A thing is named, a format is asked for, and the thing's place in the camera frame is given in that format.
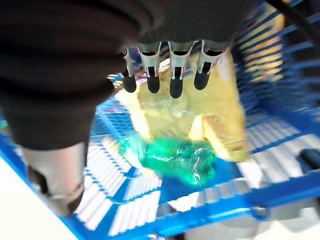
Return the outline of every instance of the blue wire basket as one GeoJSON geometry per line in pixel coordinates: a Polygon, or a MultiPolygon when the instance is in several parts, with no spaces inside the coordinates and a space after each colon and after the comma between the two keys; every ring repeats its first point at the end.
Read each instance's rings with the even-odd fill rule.
{"type": "MultiPolygon", "coordinates": [[[[317,4],[290,4],[304,9],[310,3],[317,4]]],[[[299,34],[294,25],[275,29],[270,21],[279,16],[261,2],[236,40],[232,54],[252,155],[237,164],[219,159],[217,177],[207,186],[141,175],[110,151],[134,131],[129,112],[114,97],[97,107],[85,192],[74,215],[61,219],[79,239],[173,236],[240,215],[262,220],[274,207],[320,196],[320,172],[299,157],[302,149],[320,147],[320,54],[301,59],[298,53],[314,51],[312,44],[292,41],[299,34]],[[310,68],[318,72],[310,75],[310,68]]],[[[317,24],[320,12],[307,19],[317,24]]],[[[31,187],[19,150],[5,134],[0,154],[31,187]]]]}

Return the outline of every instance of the plastic package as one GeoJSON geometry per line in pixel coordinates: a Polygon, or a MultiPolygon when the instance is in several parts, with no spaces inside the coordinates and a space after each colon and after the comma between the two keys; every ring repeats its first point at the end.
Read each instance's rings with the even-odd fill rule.
{"type": "Polygon", "coordinates": [[[146,142],[135,134],[120,146],[119,153],[125,159],[136,159],[144,168],[177,177],[185,184],[202,186],[216,174],[216,154],[211,145],[203,141],[159,137],[146,142]]]}
{"type": "Polygon", "coordinates": [[[122,143],[125,146],[120,147],[121,154],[127,159],[134,155],[143,167],[151,168],[160,174],[175,175],[185,183],[201,185],[207,178],[213,177],[216,156],[226,161],[242,162],[248,157],[248,149],[244,111],[239,103],[230,51],[225,51],[220,57],[204,90],[197,90],[194,86],[198,57],[198,54],[190,57],[180,98],[174,99],[170,96],[169,69],[159,75],[158,93],[151,93],[147,83],[142,83],[137,86],[135,93],[122,91],[116,98],[129,109],[133,126],[139,133],[139,137],[129,136],[128,140],[122,143]],[[191,153],[184,153],[189,151],[195,155],[199,149],[208,148],[210,145],[212,148],[207,150],[208,152],[201,152],[200,155],[203,156],[199,157],[199,161],[195,161],[197,158],[191,157],[191,153]],[[187,164],[189,170],[178,170],[175,166],[182,156],[177,152],[185,155],[182,157],[183,164],[187,164]],[[204,157],[209,152],[212,157],[204,157]],[[162,158],[169,164],[164,167],[160,162],[155,163],[156,158],[157,161],[162,158]],[[212,166],[211,169],[203,170],[203,175],[200,176],[203,181],[193,179],[193,169],[198,167],[196,164],[199,162],[201,166],[212,166]]]}

